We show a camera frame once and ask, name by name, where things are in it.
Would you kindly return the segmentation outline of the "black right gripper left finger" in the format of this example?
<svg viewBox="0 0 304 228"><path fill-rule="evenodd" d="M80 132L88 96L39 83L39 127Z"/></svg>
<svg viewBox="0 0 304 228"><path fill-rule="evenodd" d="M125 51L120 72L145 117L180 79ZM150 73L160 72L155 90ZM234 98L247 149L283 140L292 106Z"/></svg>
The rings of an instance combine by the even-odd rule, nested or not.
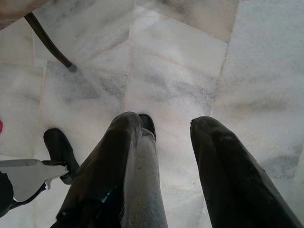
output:
<svg viewBox="0 0 304 228"><path fill-rule="evenodd" d="M155 127L147 114L115 117L80 166L58 228L165 228Z"/></svg>

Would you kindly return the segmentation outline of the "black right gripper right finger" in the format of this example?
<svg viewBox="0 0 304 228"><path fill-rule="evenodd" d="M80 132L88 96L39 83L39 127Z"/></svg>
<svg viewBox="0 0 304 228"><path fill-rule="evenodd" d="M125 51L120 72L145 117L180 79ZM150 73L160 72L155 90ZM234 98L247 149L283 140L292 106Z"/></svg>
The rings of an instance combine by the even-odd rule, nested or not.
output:
<svg viewBox="0 0 304 228"><path fill-rule="evenodd" d="M212 227L302 226L265 170L221 122L195 118L190 137Z"/></svg>

